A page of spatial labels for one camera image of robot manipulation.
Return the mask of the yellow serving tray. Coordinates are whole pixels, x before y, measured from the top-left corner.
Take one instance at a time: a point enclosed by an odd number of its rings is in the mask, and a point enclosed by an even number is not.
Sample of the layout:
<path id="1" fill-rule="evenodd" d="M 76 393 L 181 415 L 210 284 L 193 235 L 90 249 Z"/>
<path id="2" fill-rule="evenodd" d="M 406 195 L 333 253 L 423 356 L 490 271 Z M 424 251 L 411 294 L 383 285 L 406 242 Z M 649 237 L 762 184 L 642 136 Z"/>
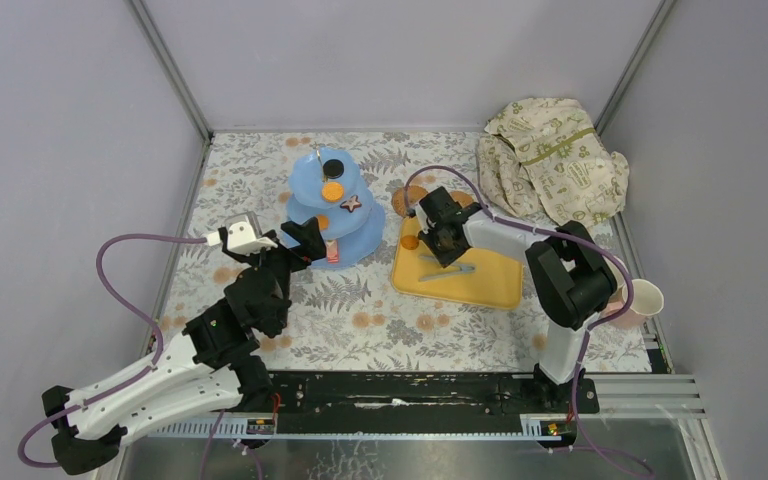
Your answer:
<path id="1" fill-rule="evenodd" d="M 397 247 L 391 283 L 400 293 L 461 304 L 512 310 L 522 299 L 523 265 L 501 254 L 471 249 L 458 262 L 474 263 L 476 272 L 429 282 L 419 282 L 420 276 L 434 273 L 438 268 L 418 259 L 432 255 L 424 243 L 416 250 Z"/>

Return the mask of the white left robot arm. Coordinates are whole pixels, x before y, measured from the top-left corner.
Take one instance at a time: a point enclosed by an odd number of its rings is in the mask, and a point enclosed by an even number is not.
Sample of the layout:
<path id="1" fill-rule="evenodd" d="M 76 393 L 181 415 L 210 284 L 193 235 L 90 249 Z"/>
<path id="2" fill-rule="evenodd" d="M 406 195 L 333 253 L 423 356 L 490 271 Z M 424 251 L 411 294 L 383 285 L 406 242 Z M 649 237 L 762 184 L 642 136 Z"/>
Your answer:
<path id="1" fill-rule="evenodd" d="M 186 322 L 153 353 L 83 388 L 54 386 L 42 396 L 53 466 L 69 475 L 90 472 L 120 449 L 167 425 L 214 410 L 264 411 L 276 393 L 259 336 L 274 338 L 288 323 L 290 279 L 326 255 L 316 218 L 287 221 L 281 243 L 242 219 L 203 238 L 243 264 L 220 299 Z"/>

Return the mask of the orange waffle cookie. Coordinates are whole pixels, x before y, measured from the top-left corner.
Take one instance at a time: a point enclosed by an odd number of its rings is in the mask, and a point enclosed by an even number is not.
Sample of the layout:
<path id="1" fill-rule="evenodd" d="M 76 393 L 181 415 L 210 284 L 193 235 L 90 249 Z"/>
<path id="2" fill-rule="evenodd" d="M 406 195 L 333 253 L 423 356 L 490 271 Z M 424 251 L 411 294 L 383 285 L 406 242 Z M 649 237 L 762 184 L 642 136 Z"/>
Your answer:
<path id="1" fill-rule="evenodd" d="M 328 203 L 340 201 L 344 196 L 344 187 L 339 182 L 328 181 L 323 184 L 321 196 Z"/>

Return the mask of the black round cookie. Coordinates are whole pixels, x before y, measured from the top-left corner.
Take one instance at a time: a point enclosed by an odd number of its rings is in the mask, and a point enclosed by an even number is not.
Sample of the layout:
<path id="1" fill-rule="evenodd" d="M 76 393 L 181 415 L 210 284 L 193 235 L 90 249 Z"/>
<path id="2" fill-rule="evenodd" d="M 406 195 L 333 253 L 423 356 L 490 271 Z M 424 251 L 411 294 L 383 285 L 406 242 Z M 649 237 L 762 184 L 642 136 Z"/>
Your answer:
<path id="1" fill-rule="evenodd" d="M 322 173 L 326 180 L 339 179 L 344 172 L 344 163 L 339 159 L 329 159 L 322 164 Z"/>

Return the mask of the light blue tongs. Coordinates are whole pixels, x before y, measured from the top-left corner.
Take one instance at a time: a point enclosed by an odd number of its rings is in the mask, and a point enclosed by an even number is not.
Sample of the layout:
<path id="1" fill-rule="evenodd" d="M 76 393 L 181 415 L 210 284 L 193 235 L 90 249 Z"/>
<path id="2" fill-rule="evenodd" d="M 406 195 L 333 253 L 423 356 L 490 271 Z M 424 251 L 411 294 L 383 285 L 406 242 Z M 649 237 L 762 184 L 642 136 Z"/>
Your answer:
<path id="1" fill-rule="evenodd" d="M 418 279 L 419 282 L 429 282 L 453 276 L 469 275 L 476 272 L 476 265 L 474 263 L 456 261 L 450 265 L 443 266 L 434 256 L 428 254 L 422 254 L 418 259 L 438 268 L 434 273 L 420 276 Z"/>

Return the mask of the woven rattan coaster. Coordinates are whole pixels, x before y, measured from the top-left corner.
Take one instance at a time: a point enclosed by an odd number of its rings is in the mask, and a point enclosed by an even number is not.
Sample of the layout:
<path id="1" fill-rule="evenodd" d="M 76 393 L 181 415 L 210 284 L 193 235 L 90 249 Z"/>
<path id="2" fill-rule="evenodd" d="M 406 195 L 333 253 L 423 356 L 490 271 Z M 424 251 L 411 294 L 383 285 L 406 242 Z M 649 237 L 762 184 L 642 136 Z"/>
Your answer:
<path id="1" fill-rule="evenodd" d="M 469 205 L 476 202 L 476 200 L 471 195 L 463 191 L 452 191 L 450 195 L 452 199 L 456 201 L 462 208 L 468 207 Z"/>
<path id="2" fill-rule="evenodd" d="M 416 205 L 427 194 L 428 191 L 421 186 L 401 187 L 393 193 L 391 206 L 397 215 L 406 217 L 409 208 Z"/>

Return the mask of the blue three-tier cake stand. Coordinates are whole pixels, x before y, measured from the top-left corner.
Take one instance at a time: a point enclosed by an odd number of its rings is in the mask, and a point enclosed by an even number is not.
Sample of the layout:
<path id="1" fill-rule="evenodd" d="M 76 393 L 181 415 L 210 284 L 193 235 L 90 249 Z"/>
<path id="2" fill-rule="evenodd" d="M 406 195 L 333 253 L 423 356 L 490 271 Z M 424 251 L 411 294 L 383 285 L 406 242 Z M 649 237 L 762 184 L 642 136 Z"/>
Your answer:
<path id="1" fill-rule="evenodd" d="M 345 172 L 339 179 L 326 180 L 322 164 L 334 158 L 344 163 Z M 328 181 L 339 182 L 344 187 L 345 193 L 340 201 L 328 203 L 323 200 L 321 189 Z M 337 270 L 354 266 L 381 244 L 386 223 L 384 208 L 375 200 L 359 165 L 349 152 L 326 146 L 315 147 L 294 163 L 288 185 L 291 197 L 286 204 L 287 218 L 301 224 L 319 214 L 326 215 L 330 226 L 321 231 L 322 238 L 325 242 L 338 240 L 340 261 L 328 264 L 325 257 L 313 262 L 315 268 Z M 349 214 L 340 208 L 340 204 L 355 194 L 360 196 L 363 206 Z"/>

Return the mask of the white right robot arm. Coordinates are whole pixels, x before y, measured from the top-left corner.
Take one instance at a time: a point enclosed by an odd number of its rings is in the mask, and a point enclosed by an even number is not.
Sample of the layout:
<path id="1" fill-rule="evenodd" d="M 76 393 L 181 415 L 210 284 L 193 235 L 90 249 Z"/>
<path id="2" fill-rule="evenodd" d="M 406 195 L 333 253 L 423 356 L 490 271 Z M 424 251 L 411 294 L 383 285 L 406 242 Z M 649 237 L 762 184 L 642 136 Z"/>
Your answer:
<path id="1" fill-rule="evenodd" d="M 573 398 L 585 330 L 599 318 L 618 288 L 606 252 L 586 227 L 570 221 L 554 230 L 494 215 L 474 202 L 461 206 L 439 187 L 414 207 L 419 239 L 442 267 L 471 249 L 487 250 L 525 264 L 550 319 L 547 350 L 537 366 L 545 376 L 533 386 L 535 402 L 557 412 Z"/>

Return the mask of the star shaped cookie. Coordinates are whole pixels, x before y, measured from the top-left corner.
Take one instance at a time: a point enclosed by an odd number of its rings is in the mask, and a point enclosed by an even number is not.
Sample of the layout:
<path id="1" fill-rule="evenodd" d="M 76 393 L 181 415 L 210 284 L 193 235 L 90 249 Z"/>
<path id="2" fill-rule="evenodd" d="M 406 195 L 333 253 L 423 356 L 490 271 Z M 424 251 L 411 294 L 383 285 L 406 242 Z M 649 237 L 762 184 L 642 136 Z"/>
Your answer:
<path id="1" fill-rule="evenodd" d="M 363 206 L 363 202 L 361 201 L 360 196 L 358 194 L 350 196 L 348 199 L 346 199 L 340 204 L 340 208 L 342 210 L 345 210 L 349 214 L 354 213 L 356 210 L 360 209 L 362 206 Z"/>

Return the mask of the pink cake slice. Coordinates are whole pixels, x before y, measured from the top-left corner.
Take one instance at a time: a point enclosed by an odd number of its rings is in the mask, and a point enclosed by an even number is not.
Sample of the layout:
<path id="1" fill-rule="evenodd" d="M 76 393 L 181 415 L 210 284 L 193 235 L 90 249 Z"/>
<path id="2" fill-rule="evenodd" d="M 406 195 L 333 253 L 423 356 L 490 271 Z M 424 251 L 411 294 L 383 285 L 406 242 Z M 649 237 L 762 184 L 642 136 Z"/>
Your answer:
<path id="1" fill-rule="evenodd" d="M 337 264 L 340 261 L 340 252 L 338 240 L 327 240 L 326 244 L 326 262 L 328 264 Z"/>

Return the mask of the orange round cookie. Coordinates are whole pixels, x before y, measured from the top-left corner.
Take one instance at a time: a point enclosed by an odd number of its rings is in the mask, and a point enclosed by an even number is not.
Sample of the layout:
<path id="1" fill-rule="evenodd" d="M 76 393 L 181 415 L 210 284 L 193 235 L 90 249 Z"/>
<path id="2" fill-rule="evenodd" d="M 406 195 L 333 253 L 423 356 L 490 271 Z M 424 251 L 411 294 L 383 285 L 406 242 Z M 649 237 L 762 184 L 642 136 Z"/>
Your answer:
<path id="1" fill-rule="evenodd" d="M 416 235 L 404 235 L 400 238 L 400 246 L 406 250 L 416 250 L 420 241 Z"/>

